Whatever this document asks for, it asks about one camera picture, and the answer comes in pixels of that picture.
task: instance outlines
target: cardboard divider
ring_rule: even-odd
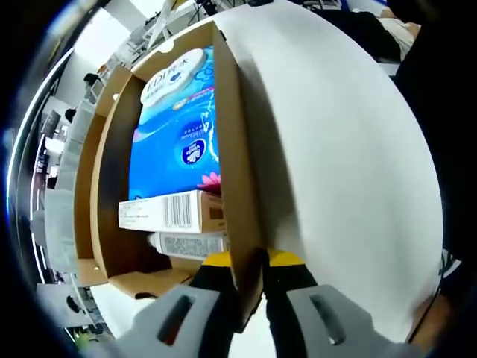
[[[147,233],[120,229],[118,205],[128,197],[130,151],[142,109],[139,101],[142,88],[180,55],[210,45],[214,48],[215,113],[224,218],[230,241],[233,277],[242,298],[242,307],[238,309],[242,310],[245,323],[262,291],[256,251],[264,244],[249,159],[238,67],[214,22],[176,39],[170,52],[153,54],[134,74],[129,75],[122,86],[111,88],[112,98],[112,94],[121,87],[119,97],[110,103],[109,110],[109,102],[98,107],[97,115],[102,119],[98,119],[95,129],[88,133],[90,148],[83,150],[81,173],[78,172],[77,178],[75,233],[78,259],[88,260],[83,263],[84,270],[91,269],[92,263],[95,263],[110,283],[137,298],[161,295],[175,284],[188,280],[191,273],[198,269],[199,262],[177,258],[170,260],[158,254],[149,247]],[[97,280],[97,268],[96,272],[87,275],[89,279]]]

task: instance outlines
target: blue logo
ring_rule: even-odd
[[[178,73],[173,74],[169,81],[174,82],[175,80],[177,80],[180,77],[181,74],[182,74],[182,72],[178,72]]]
[[[205,152],[206,141],[203,139],[197,139],[182,150],[182,160],[185,164],[191,166],[202,159]]]

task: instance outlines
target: blue tissue package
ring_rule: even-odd
[[[194,49],[146,84],[134,131],[129,199],[220,190],[212,47]]]

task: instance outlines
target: cardboard box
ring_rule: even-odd
[[[119,97],[107,113],[106,105],[98,104],[100,111],[86,138],[87,148],[81,155],[76,181],[78,265],[82,283],[94,285],[109,281],[135,297],[161,295],[190,277],[197,263],[170,260],[148,245],[146,232],[121,229],[118,208],[119,202],[127,200],[131,143],[145,83],[186,51],[210,45],[214,46],[215,57],[221,197],[233,277],[241,297],[241,307],[237,309],[242,311],[245,323],[262,291],[260,265],[256,260],[256,249],[262,247],[262,235],[238,67],[214,22],[176,39],[170,52],[153,54],[134,74],[129,74],[124,83],[118,83],[115,88],[119,89]]]
[[[120,228],[151,233],[206,233],[225,229],[222,200],[201,190],[122,201],[118,222]]]

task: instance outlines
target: pink flower graphic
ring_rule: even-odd
[[[198,188],[210,191],[220,191],[221,188],[221,175],[217,175],[214,172],[210,172],[210,176],[202,175],[202,184],[197,184]]]

